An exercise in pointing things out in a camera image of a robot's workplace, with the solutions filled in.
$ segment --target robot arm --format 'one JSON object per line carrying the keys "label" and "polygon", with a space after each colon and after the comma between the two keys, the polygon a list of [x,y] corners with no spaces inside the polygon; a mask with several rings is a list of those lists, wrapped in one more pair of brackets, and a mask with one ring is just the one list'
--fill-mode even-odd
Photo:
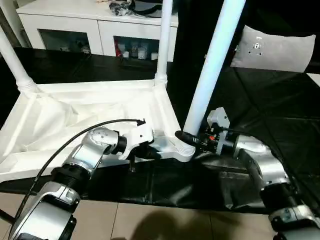
{"label": "robot arm", "polygon": [[220,107],[211,111],[207,119],[209,128],[199,136],[178,131],[183,142],[217,155],[232,154],[248,170],[254,185],[268,211],[271,226],[278,233],[277,240],[320,239],[320,220],[295,193],[282,165],[271,149],[255,137],[239,135],[228,138],[229,120]]}
{"label": "robot arm", "polygon": [[73,217],[81,198],[103,154],[126,159],[142,143],[153,141],[153,132],[146,123],[120,136],[105,127],[90,130],[67,157],[55,168],[32,203],[24,209],[12,226],[10,240],[69,240],[76,226]]}

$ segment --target cabinet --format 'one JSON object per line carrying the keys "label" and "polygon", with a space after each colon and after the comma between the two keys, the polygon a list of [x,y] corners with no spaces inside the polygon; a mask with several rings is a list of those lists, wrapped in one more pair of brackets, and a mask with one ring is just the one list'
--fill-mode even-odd
{"label": "cabinet", "polygon": [[[17,9],[33,48],[117,56],[144,46],[146,59],[157,53],[161,18],[115,16],[107,2],[36,0]],[[178,16],[172,15],[168,61],[172,62]]]}
{"label": "cabinet", "polygon": [[79,52],[87,45],[92,54],[103,55],[97,20],[34,14],[19,17],[35,49]]}

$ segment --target black plastic sheet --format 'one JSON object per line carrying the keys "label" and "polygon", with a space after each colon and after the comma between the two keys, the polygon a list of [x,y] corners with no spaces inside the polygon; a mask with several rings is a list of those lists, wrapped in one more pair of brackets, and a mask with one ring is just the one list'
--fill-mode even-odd
{"label": "black plastic sheet", "polygon": [[[153,63],[116,57],[35,49],[17,49],[17,53],[39,84],[143,80],[153,78],[156,70]],[[183,126],[201,68],[176,61],[170,69],[167,92]],[[13,82],[4,62],[0,63],[0,70]],[[10,100],[2,107],[9,111],[18,96],[14,84],[6,95]],[[320,88],[306,74],[226,67],[219,76],[207,113],[224,107],[232,128],[268,143],[297,182],[303,199],[319,211],[318,103]],[[129,172],[128,165],[99,168],[82,197],[180,208],[266,212],[246,169],[230,157],[199,152],[187,163],[163,159],[137,163],[135,168],[136,172]],[[42,177],[36,191],[49,179]],[[26,193],[31,181],[3,182],[0,191]]]}

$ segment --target white table top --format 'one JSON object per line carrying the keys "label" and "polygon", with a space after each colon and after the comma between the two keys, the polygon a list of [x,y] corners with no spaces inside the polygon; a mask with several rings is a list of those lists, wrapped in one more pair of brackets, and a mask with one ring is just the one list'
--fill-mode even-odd
{"label": "white table top", "polygon": [[[139,16],[115,16],[109,3],[96,0],[36,0],[18,8],[18,14],[46,15],[113,22],[161,25],[161,18]],[[171,27],[178,27],[178,14],[172,15]]]}

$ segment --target black cable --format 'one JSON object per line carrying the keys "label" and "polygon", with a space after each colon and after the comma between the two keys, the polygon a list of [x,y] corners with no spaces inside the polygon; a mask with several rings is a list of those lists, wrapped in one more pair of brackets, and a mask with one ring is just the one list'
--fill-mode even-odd
{"label": "black cable", "polygon": [[80,135],[94,129],[94,128],[97,128],[97,127],[100,127],[100,126],[103,126],[103,125],[106,125],[106,124],[113,124],[113,123],[118,123],[118,122],[136,122],[138,123],[138,125],[144,123],[144,121],[141,121],[141,120],[138,120],[138,119],[118,119],[118,120],[110,120],[110,121],[104,121],[104,122],[101,122],[101,123],[98,123],[96,125],[93,125],[91,127],[88,127],[86,128],[85,130],[82,130],[81,132],[77,133],[75,136],[73,136],[72,138],[70,138],[65,144],[63,144],[50,158],[48,161],[46,161],[46,163],[43,165],[43,167],[40,169],[40,171],[38,172],[38,174],[36,175],[36,177],[34,178],[33,182],[32,182],[32,185],[28,191],[28,193],[24,196],[20,206],[19,206],[19,209],[17,210],[16,214],[15,214],[15,217],[14,217],[14,220],[15,222],[17,221],[17,219],[20,217],[21,213],[22,213],[22,210],[24,209],[27,201],[28,201],[28,198],[30,197],[36,183],[38,182],[39,178],[41,177],[41,175],[44,173],[44,171],[46,170],[46,168],[48,167],[48,165],[52,162],[52,160],[66,147],[68,146],[72,141],[74,141],[77,137],[79,137]]}

